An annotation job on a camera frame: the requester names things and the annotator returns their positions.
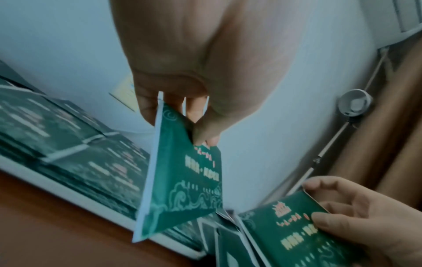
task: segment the curtain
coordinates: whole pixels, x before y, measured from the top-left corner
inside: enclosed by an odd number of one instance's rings
[[[422,39],[409,51],[374,111],[351,137],[330,175],[412,207],[422,201]],[[320,192],[318,200],[341,196]]]

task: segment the white wall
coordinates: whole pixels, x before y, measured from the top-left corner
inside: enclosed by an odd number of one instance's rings
[[[109,92],[129,72],[105,0],[3,0],[0,58],[112,128],[151,131]],[[376,55],[358,0],[319,0],[295,62],[263,108],[223,133],[224,203],[254,207],[310,165],[336,97],[355,88]],[[148,149],[149,138],[138,138]]]

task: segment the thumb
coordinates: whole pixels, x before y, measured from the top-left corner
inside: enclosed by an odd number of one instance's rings
[[[198,146],[207,141],[210,146],[217,145],[221,132],[241,119],[242,117],[221,115],[209,106],[203,117],[193,127],[193,144]]]
[[[382,235],[385,234],[380,225],[372,220],[343,214],[314,212],[312,221],[317,228],[325,232],[367,246],[378,246]]]

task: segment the brown table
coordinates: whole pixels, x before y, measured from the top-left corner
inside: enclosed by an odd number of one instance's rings
[[[0,267],[194,266],[152,241],[0,172]]]

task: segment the hand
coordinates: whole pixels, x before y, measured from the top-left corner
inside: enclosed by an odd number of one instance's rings
[[[321,230],[378,249],[400,266],[422,266],[422,212],[339,177],[314,177],[303,187],[335,190],[348,200],[321,202],[331,213],[312,214]]]
[[[194,143],[216,145],[281,81],[312,1],[111,0],[142,116],[154,124],[159,91],[179,112],[186,97]]]

